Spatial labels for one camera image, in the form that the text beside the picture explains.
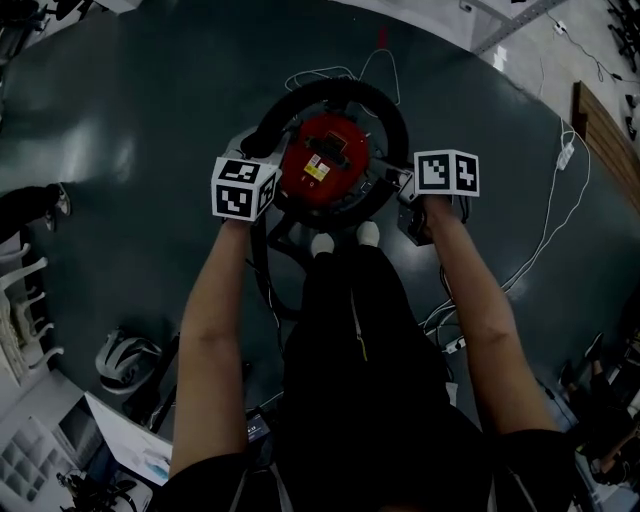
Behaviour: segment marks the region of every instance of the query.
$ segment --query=black t-shirt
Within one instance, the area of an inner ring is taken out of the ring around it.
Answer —
[[[457,409],[431,411],[426,435],[389,432],[366,447],[334,436],[280,439],[281,476],[295,511],[378,510],[412,505],[418,510],[487,510],[492,480],[498,510],[566,511],[574,475],[573,452],[559,432],[529,430],[490,438]],[[194,464],[161,490],[157,510],[281,510],[273,472],[253,474],[244,455]]]

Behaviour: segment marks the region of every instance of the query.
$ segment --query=black sleeve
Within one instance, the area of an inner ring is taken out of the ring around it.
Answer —
[[[580,475],[565,434],[523,430],[500,436],[496,444],[498,510],[567,511]]]
[[[206,510],[227,512],[243,483],[246,469],[247,461],[242,454],[198,462],[164,484],[154,496],[150,510],[173,512],[197,504]]]

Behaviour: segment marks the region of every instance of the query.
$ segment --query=wooden board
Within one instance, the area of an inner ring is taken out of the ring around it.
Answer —
[[[640,158],[626,134],[582,82],[573,84],[571,123],[640,213]]]

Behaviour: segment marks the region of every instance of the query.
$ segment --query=floor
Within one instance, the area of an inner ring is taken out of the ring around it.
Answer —
[[[611,23],[619,26],[607,12],[609,7],[606,0],[568,0],[549,14],[564,22],[571,38],[606,69],[626,80],[639,81],[640,75],[631,72],[628,59],[618,53],[618,41],[607,27]],[[614,81],[606,73],[600,80],[595,61],[566,35],[558,35],[554,25],[549,16],[541,16],[499,43],[500,50],[496,46],[481,58],[493,65],[496,54],[506,55],[498,64],[504,74],[565,121],[571,120],[572,86],[584,82],[626,133],[624,118],[630,111],[624,95],[640,93],[640,84]],[[636,150],[640,151],[640,139]]]
[[[209,196],[215,158],[284,94],[286,77],[335,64],[359,69],[382,27],[412,151],[479,155],[483,193],[469,231],[501,282],[530,257],[560,122],[492,66],[400,22],[322,0],[146,2],[54,34],[7,72],[0,191],[64,181],[73,200],[74,214],[57,233],[32,226],[35,250],[50,261],[43,272],[56,323],[50,343],[67,349],[58,359],[65,375],[98,391],[94,357],[118,325],[169,342],[218,230]],[[387,66],[372,63],[369,81],[392,94]],[[552,226],[586,174],[578,145],[558,178]],[[278,213],[268,215],[273,223]],[[438,262],[433,247],[416,248],[396,229],[396,217],[392,200],[374,220],[421,320],[445,299]],[[577,362],[596,331],[613,344],[620,309],[640,279],[639,258],[640,219],[594,158],[581,206],[510,294],[542,381],[553,385],[563,361]],[[281,296],[299,302],[302,272],[274,254],[272,274]],[[280,390],[282,363],[249,271],[242,325],[243,357],[254,365],[251,406]],[[449,330],[444,337],[457,336]],[[464,351],[450,357],[459,407],[477,422],[465,363]]]

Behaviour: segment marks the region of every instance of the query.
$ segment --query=person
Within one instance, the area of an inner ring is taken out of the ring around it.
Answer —
[[[574,447],[584,445],[596,482],[617,485],[640,461],[640,421],[631,417],[607,381],[600,362],[602,340],[603,333],[598,333],[585,352],[591,363],[591,396],[576,384],[570,361],[562,368],[560,384],[579,420],[569,432]]]
[[[170,479],[153,507],[487,510],[495,480],[501,510],[567,510],[573,453],[527,365],[509,303],[451,204],[428,196],[424,207],[484,433],[450,405],[442,354],[366,222],[352,251],[334,254],[327,234],[312,242],[301,319],[284,351],[277,490],[256,491],[238,345],[249,226],[228,220],[185,309]],[[267,506],[267,494],[278,504]]]
[[[29,222],[44,217],[49,231],[56,230],[55,209],[71,215],[71,200],[61,183],[46,187],[25,187],[0,197],[0,243]]]

